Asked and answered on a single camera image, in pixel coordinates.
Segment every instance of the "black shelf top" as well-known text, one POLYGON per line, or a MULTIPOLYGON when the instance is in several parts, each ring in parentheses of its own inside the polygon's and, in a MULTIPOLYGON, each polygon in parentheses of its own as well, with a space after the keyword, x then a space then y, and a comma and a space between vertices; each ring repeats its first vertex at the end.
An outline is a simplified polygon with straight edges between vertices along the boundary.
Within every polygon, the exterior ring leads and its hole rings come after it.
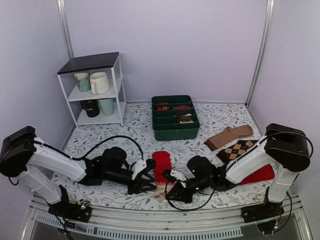
POLYGON ((113 68, 119 52, 109 52, 71 58, 59 71, 58 75, 94 69, 113 68))

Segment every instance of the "white shelf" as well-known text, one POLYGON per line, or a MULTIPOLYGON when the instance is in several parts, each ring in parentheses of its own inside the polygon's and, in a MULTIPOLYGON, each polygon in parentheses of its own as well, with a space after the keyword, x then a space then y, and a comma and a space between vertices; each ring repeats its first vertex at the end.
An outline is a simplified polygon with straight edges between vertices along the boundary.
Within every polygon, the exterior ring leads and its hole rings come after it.
MULTIPOLYGON (((121 119, 119 116, 117 103, 114 102, 114 114, 112 116, 105 116, 100 110, 100 114, 96 117, 88 117, 85 110, 82 110, 80 116, 78 118, 77 124, 78 125, 97 125, 97 124, 119 124, 121 123, 121 119)), ((120 109, 122 117, 125 116, 126 111, 126 102, 120 102, 120 109)))
POLYGON ((68 96, 68 101, 69 102, 75 102, 75 101, 82 101, 82 100, 91 100, 91 99, 111 99, 115 98, 116 96, 119 95, 120 89, 121 89, 121 84, 122 84, 123 79, 121 77, 116 78, 116 89, 117 89, 117 95, 115 94, 115 88, 114 88, 114 83, 112 79, 109 79, 110 82, 110 89, 104 93, 100 93, 97 95, 94 95, 91 90, 86 91, 86 92, 80 92, 78 89, 78 86, 75 85, 72 92, 68 96))

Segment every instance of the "black mug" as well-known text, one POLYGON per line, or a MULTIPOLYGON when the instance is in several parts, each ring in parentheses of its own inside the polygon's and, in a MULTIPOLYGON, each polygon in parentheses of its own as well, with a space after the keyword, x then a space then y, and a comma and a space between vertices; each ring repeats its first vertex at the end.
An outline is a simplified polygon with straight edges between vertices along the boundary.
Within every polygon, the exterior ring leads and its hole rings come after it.
POLYGON ((100 110, 97 100, 86 100, 81 101, 81 106, 85 110, 89 118, 94 118, 99 115, 100 110))

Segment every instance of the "white mug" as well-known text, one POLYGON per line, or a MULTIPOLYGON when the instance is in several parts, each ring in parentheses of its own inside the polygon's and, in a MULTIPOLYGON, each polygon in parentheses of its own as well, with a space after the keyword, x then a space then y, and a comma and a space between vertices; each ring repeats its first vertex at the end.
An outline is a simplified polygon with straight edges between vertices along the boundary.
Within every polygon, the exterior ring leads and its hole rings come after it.
POLYGON ((108 76, 105 72, 96 72, 90 76, 91 90, 94 95, 105 93, 110 89, 108 76))

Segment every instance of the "patterned mug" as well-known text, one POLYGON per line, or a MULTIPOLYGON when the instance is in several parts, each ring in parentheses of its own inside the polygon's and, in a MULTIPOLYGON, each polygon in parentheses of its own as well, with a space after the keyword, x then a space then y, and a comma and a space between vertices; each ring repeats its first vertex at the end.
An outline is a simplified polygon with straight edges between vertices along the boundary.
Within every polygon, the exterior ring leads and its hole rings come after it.
POLYGON ((73 76, 80 92, 88 92, 91 89, 88 71, 77 72, 73 76))

